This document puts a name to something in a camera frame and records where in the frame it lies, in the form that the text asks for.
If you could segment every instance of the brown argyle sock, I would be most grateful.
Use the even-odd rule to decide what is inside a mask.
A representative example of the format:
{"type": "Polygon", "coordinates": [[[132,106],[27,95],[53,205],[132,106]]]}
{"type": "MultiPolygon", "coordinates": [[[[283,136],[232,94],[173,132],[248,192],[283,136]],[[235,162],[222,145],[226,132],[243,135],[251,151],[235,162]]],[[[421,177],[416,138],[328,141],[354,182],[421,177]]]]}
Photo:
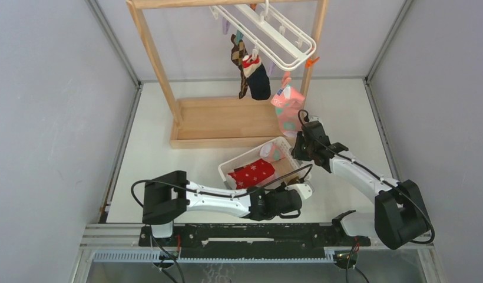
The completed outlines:
{"type": "Polygon", "coordinates": [[[238,44],[234,41],[236,35],[231,36],[231,42],[233,43],[233,48],[231,49],[231,61],[235,64],[238,69],[240,70],[240,92],[238,93],[238,98],[242,99],[246,94],[249,88],[249,84],[247,83],[247,78],[243,74],[243,57],[247,55],[247,50],[245,49],[245,43],[243,40],[240,40],[238,44]]]}

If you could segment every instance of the teal clothespin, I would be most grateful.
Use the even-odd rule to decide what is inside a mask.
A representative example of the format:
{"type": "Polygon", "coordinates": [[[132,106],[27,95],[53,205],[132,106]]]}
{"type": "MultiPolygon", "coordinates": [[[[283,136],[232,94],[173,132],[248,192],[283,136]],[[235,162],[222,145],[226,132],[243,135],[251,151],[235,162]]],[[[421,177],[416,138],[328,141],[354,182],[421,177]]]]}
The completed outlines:
{"type": "Polygon", "coordinates": [[[236,38],[234,39],[235,43],[239,44],[242,38],[243,38],[243,34],[240,31],[236,31],[236,38]]]}

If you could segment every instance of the white plastic hanger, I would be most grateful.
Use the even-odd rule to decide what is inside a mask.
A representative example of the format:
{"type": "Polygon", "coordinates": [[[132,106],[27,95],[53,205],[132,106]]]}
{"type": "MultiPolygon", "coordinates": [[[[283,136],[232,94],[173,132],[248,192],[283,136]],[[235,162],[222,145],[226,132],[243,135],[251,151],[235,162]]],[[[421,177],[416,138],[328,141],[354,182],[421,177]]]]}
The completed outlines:
{"type": "Polygon", "coordinates": [[[259,51],[264,53],[271,61],[273,61],[280,69],[284,71],[293,71],[298,66],[305,63],[311,55],[316,52],[316,42],[294,23],[290,22],[284,17],[278,10],[269,5],[269,0],[266,0],[264,11],[258,15],[248,5],[235,5],[235,7],[242,12],[255,26],[263,31],[271,40],[277,43],[287,54],[289,54],[293,61],[284,61],[281,56],[276,54],[271,48],[268,47],[268,40],[263,42],[259,37],[255,36],[245,25],[243,25],[235,16],[228,12],[222,6],[211,6],[210,9],[215,16],[223,16],[231,24],[245,35],[245,39],[248,39],[255,45],[255,51],[252,54],[258,54],[259,51]],[[273,28],[268,22],[268,17],[274,18],[280,22],[279,30],[273,28]],[[297,42],[292,43],[285,37],[285,31],[293,34],[297,38],[297,42]]]}

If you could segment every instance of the wooden frame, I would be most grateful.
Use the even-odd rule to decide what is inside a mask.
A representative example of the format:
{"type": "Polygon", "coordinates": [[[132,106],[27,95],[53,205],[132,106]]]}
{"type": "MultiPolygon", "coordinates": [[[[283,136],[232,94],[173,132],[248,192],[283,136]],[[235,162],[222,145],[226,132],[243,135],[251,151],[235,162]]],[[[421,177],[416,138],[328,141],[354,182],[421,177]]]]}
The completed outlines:
{"type": "MultiPolygon", "coordinates": [[[[270,0],[274,2],[304,2],[311,0],[270,0]]],[[[319,45],[325,22],[328,0],[317,0],[312,38],[319,45]]],[[[186,98],[176,100],[166,72],[151,36],[144,9],[178,8],[264,3],[264,0],[127,0],[127,6],[141,37],[144,49],[162,88],[174,119],[170,145],[175,149],[206,147],[253,147],[282,133],[269,101],[255,101],[248,97],[186,98]]],[[[300,92],[307,96],[313,67],[305,69],[300,92]]]]}

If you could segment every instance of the red snowflake fabric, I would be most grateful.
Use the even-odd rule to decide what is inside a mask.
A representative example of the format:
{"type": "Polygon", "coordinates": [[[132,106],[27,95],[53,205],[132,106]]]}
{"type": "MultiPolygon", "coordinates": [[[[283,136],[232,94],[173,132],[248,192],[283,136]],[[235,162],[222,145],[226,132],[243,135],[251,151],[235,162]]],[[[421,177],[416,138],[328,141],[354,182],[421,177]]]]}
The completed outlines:
{"type": "Polygon", "coordinates": [[[233,173],[228,173],[236,181],[236,189],[246,189],[255,186],[274,174],[274,167],[259,159],[233,173]]]}

